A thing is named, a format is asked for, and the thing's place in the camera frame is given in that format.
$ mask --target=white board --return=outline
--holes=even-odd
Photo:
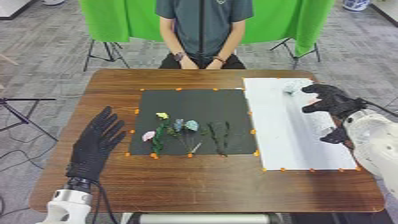
[[[302,113],[302,107],[316,99],[316,94],[300,91],[311,84],[309,79],[245,79],[245,97],[267,170],[338,170],[357,167],[343,144],[332,145],[320,141],[336,128],[329,113]]]

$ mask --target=black mat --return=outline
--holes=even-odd
[[[195,120],[199,123],[199,131],[188,138],[183,138],[190,146],[203,142],[195,154],[219,154],[208,123],[213,123],[219,148],[224,153],[227,155],[254,153],[256,140],[251,134],[249,107],[242,90],[183,90],[179,92],[155,90],[142,93],[140,113],[135,120],[135,134],[130,145],[133,155],[147,155],[153,152],[151,143],[142,142],[142,135],[147,131],[155,131],[160,126],[156,113],[162,112],[171,116],[171,124],[174,124],[176,119]],[[160,155],[187,154],[187,148],[176,137],[165,134],[162,142],[165,147]]]

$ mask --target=light stand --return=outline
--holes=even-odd
[[[103,42],[103,47],[105,47],[105,51],[107,51],[107,54],[108,54],[108,58],[101,58],[96,55],[92,55],[94,43],[96,43],[96,41],[92,40],[91,41],[89,54],[87,54],[87,58],[85,58],[83,72],[87,71],[91,58],[98,58],[107,62],[115,62],[121,59],[123,64],[130,68],[126,60],[121,56],[121,52],[117,50],[117,48],[123,49],[121,45],[115,42]]]
[[[41,126],[34,123],[34,121],[30,120],[30,116],[34,113],[34,110],[37,108],[39,102],[41,101],[53,101],[55,99],[7,99],[7,98],[0,98],[0,106],[4,106],[4,108],[9,110],[11,114],[16,116],[20,122],[14,123],[12,125],[5,126],[0,129],[0,132],[9,130],[11,128],[14,128],[16,126],[23,125],[23,124],[32,124],[36,129],[43,132],[43,134],[55,140],[59,141],[59,139],[52,136],[52,134],[44,131],[44,129],[41,128]],[[28,114],[27,116],[21,114],[21,112],[16,110],[16,108],[9,105],[9,101],[34,101],[34,106],[28,110]]]
[[[311,53],[316,53],[316,58],[318,58],[318,62],[322,62],[322,59],[320,59],[320,49],[318,49],[318,44],[314,43],[314,50],[313,51],[309,51],[300,57],[297,57],[295,56],[295,54],[293,54],[293,52],[291,52],[291,50],[290,50],[290,46],[288,46],[288,41],[291,40],[291,38],[288,38],[279,44],[277,44],[277,46],[270,49],[270,51],[274,51],[281,46],[284,46],[286,47],[286,49],[288,49],[288,52],[290,52],[290,57],[291,57],[291,59],[293,59],[293,70],[297,69],[297,66],[298,66],[298,60],[300,60],[300,58],[302,57],[306,57]]]
[[[199,51],[197,51],[197,60],[199,60],[199,69],[204,69],[204,0],[199,2]]]

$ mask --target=gray t-shirt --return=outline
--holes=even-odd
[[[156,14],[176,19],[176,34],[192,57],[199,51],[199,0],[156,0]],[[252,0],[204,0],[204,57],[219,54],[233,22],[252,17]]]

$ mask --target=green backdrop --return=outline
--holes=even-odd
[[[128,42],[130,37],[162,41],[156,0],[80,0],[94,40]],[[334,0],[254,0],[242,43],[295,38],[295,55],[313,49]]]

